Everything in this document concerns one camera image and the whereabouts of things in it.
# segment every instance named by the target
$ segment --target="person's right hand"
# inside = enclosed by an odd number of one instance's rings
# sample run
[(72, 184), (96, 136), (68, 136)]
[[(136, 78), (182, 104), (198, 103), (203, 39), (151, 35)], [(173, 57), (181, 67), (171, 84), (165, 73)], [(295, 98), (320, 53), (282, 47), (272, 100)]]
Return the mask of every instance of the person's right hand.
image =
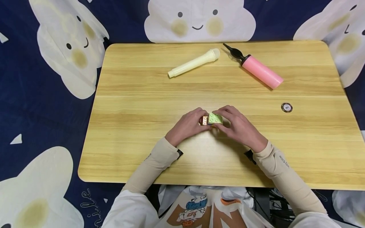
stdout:
[(248, 146), (256, 153), (265, 149), (268, 140), (235, 107), (226, 105), (213, 111), (213, 113), (221, 115), (231, 122), (230, 128), (222, 124), (214, 124), (216, 128), (226, 133), (228, 137)]

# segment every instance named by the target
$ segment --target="forearm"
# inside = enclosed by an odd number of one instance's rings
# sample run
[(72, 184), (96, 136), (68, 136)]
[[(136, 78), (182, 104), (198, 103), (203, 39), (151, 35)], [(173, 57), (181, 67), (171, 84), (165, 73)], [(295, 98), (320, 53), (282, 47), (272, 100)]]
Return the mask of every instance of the forearm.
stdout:
[(122, 189), (144, 194), (156, 178), (179, 158), (177, 148), (165, 138), (160, 139), (151, 154), (138, 166)]
[(303, 212), (327, 213), (318, 197), (290, 168), (284, 154), (270, 142), (263, 151), (254, 153), (254, 160), (289, 202), (295, 215)]

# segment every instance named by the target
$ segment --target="lego brick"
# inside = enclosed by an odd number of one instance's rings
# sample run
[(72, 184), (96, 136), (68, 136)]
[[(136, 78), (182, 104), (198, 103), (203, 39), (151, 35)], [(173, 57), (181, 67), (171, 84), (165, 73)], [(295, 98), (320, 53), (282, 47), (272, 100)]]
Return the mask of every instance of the lego brick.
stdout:
[(208, 124), (212, 125), (214, 123), (223, 124), (223, 118), (220, 115), (209, 113)]
[(207, 116), (203, 116), (201, 119), (201, 125), (208, 125), (208, 117)]

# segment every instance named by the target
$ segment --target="arm sleeve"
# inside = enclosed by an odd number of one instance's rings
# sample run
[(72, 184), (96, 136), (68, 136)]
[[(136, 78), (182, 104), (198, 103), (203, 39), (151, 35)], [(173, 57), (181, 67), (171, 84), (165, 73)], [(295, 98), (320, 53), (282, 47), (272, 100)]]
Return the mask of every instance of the arm sleeve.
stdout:
[(122, 189), (145, 194), (156, 178), (179, 158), (177, 148), (163, 137), (152, 149), (150, 155), (138, 166)]
[(254, 160), (265, 175), (274, 182), (276, 188), (289, 202), (296, 216), (303, 212), (327, 214), (318, 197), (290, 168), (284, 154), (270, 142), (263, 151), (254, 153)]
[(158, 221), (157, 212), (145, 195), (125, 190), (115, 198), (103, 228), (155, 227)]

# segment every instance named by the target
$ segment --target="pink balloon pump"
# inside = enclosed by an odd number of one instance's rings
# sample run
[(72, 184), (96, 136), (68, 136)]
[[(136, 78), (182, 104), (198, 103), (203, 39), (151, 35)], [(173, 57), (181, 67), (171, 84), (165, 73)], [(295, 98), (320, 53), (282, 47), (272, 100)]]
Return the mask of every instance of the pink balloon pump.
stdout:
[(251, 55), (243, 56), (242, 52), (236, 48), (223, 44), (230, 51), (231, 55), (241, 60), (241, 66), (255, 75), (263, 83), (268, 85), (272, 89), (276, 89), (284, 79), (277, 75), (274, 71), (270, 70), (267, 66), (260, 63)]

